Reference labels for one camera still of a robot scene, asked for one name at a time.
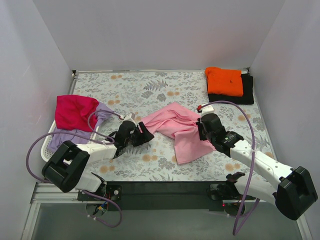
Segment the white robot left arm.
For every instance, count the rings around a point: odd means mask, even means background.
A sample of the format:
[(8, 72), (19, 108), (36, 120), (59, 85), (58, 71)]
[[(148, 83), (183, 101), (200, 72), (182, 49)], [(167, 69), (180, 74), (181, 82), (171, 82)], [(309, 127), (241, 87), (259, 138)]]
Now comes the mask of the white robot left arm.
[(124, 120), (117, 131), (109, 134), (114, 140), (90, 144), (75, 144), (65, 141), (53, 153), (42, 168), (42, 175), (62, 192), (68, 193), (73, 189), (85, 190), (95, 200), (106, 196), (106, 183), (101, 176), (85, 170), (90, 163), (102, 159), (115, 159), (122, 154), (126, 147), (138, 147), (150, 142), (154, 135), (148, 131), (143, 122), (138, 124)]

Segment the pink t shirt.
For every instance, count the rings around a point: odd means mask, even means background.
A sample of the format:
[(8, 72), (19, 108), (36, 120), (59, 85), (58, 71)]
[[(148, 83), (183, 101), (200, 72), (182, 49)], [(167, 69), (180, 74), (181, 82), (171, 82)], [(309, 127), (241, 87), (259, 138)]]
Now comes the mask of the pink t shirt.
[(196, 122), (200, 115), (173, 102), (142, 118), (147, 130), (159, 132), (174, 140), (177, 163), (186, 164), (212, 153), (215, 148), (208, 140), (200, 140)]

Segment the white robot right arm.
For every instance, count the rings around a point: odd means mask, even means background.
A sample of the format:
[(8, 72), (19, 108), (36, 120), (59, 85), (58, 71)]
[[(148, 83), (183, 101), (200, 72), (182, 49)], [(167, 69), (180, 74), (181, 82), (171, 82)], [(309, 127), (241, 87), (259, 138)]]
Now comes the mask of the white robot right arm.
[(292, 168), (261, 151), (254, 151), (241, 135), (225, 130), (212, 111), (202, 112), (196, 124), (201, 140), (208, 140), (218, 152), (253, 167), (266, 180), (265, 183), (251, 183), (250, 196), (275, 205), (285, 217), (294, 221), (318, 200), (312, 177), (304, 167)]

